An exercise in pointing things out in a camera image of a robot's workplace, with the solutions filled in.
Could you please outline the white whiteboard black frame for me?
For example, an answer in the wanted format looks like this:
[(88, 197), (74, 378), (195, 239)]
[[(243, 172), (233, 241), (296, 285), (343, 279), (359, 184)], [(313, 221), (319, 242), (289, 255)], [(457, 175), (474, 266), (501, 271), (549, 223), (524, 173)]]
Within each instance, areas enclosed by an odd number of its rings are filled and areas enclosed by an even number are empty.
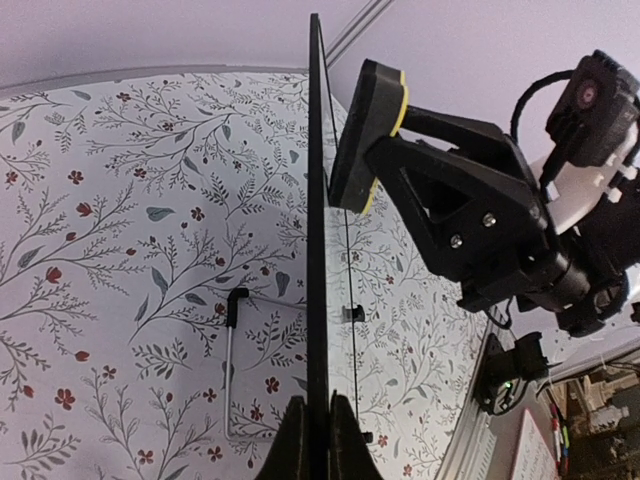
[(331, 94), (320, 15), (310, 16), (307, 167), (307, 405), (311, 441), (328, 448), (331, 398), (355, 393), (354, 304), (346, 212), (329, 205), (344, 109)]

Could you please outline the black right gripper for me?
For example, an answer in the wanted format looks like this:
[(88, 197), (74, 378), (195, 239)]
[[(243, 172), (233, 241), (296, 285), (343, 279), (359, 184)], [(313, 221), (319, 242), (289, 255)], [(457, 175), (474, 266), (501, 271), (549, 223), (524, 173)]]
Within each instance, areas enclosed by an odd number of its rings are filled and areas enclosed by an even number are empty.
[(627, 302), (627, 270), (639, 263), (637, 199), (605, 203), (547, 245), (516, 247), (544, 232), (545, 214), (509, 138), (460, 152), (386, 138), (366, 161), (427, 269), (465, 280), (460, 307), (479, 312), (515, 297), (520, 310), (552, 312), (561, 330), (588, 336)]

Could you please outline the yellow black whiteboard eraser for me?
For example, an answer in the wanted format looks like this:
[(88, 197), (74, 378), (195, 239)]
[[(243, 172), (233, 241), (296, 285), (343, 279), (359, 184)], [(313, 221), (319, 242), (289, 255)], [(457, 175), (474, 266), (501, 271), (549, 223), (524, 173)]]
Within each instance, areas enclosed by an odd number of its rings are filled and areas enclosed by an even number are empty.
[(379, 140), (397, 135), (408, 101), (403, 71), (370, 59), (363, 62), (331, 171), (330, 206), (357, 214), (368, 211), (378, 180), (366, 154)]

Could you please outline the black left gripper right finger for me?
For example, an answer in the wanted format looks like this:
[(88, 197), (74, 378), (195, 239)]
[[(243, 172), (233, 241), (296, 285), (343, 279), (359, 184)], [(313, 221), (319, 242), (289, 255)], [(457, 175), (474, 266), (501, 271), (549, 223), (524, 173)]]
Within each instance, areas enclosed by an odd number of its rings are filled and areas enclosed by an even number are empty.
[(330, 480), (382, 480), (348, 398), (334, 392), (330, 401)]

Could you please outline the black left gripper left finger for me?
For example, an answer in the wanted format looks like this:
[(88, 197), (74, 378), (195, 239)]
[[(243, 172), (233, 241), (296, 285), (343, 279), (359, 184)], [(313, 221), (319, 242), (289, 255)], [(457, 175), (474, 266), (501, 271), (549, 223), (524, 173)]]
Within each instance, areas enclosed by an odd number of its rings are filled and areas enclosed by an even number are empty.
[(293, 396), (255, 480), (303, 480), (305, 478), (306, 404), (302, 396)]

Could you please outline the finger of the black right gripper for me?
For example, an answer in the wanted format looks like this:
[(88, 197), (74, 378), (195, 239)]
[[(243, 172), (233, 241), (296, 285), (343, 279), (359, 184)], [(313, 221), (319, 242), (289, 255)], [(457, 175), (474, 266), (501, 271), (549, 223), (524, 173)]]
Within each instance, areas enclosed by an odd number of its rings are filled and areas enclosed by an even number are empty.
[(523, 175), (511, 138), (493, 123), (409, 106), (401, 128), (452, 144), (449, 153), (509, 175)]

